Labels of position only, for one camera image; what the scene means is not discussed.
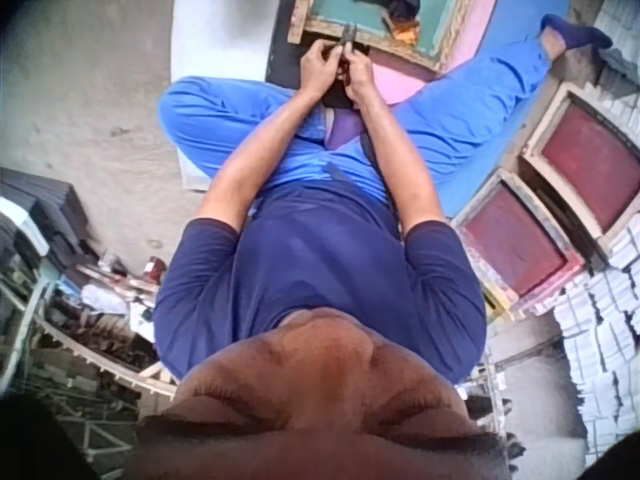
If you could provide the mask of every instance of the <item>wooden frame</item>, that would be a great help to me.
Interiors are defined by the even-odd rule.
[[[631,217],[640,210],[640,193],[627,205],[614,224],[603,231],[596,220],[595,214],[573,185],[558,172],[542,151],[562,120],[567,108],[572,103],[583,107],[592,114],[596,120],[605,125],[621,143],[636,153],[640,162],[640,146],[632,139],[633,135],[628,131],[624,122],[619,121],[614,115],[604,108],[595,96],[585,90],[565,82],[560,85],[558,93],[553,98],[549,109],[542,117],[529,141],[525,144],[521,156],[551,185],[573,210],[573,213],[584,226],[589,236],[609,256],[609,246],[616,236],[622,232],[631,220]]]
[[[478,243],[465,230],[465,225],[493,198],[499,188],[506,187],[519,203],[530,213],[544,234],[551,240],[564,259],[564,266],[544,281],[534,286],[524,296],[516,293],[498,271],[485,260],[478,250]],[[585,264],[568,237],[542,202],[517,176],[498,169],[475,195],[473,200],[456,216],[452,223],[460,235],[471,265],[480,280],[485,297],[491,300],[496,311],[522,310],[552,295],[562,288]]]
[[[400,58],[427,67],[438,74],[443,74],[454,53],[456,41],[473,4],[473,0],[456,1],[458,8],[449,18],[445,33],[436,47],[439,52],[437,58],[394,39],[391,34],[380,36],[359,29],[356,35],[356,42],[392,53]],[[296,0],[293,15],[291,16],[291,26],[289,27],[289,43],[300,43],[303,31],[320,33],[336,38],[342,36],[345,25],[310,15],[309,11],[312,5],[313,0]]]

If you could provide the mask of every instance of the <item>man's nose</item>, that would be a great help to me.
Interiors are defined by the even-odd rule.
[[[369,389],[375,346],[357,324],[317,319],[288,332],[290,428],[357,428]]]

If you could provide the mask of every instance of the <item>navy blue t-shirt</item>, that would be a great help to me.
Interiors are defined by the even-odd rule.
[[[424,358],[451,382],[486,341],[484,300],[454,230],[414,227],[403,245],[377,199],[341,180],[280,187],[238,233],[213,219],[185,228],[153,314],[177,378],[294,310],[333,307]]]

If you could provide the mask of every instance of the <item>pink surface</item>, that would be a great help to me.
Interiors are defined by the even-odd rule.
[[[496,1],[474,0],[446,71],[476,54]],[[372,48],[369,57],[373,61],[376,85],[390,105],[406,100],[435,78],[432,71],[390,53]]]

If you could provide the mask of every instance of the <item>man's hand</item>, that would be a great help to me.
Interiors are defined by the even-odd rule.
[[[349,84],[345,82],[346,72],[340,74],[340,80],[345,82],[345,90],[351,100],[362,105],[368,98],[378,95],[373,82],[373,67],[371,60],[364,53],[354,50],[351,42],[344,48],[344,57],[349,62]]]
[[[300,93],[309,94],[316,101],[329,90],[338,74],[342,47],[334,47],[326,60],[323,56],[333,45],[328,40],[316,40],[300,60]]]

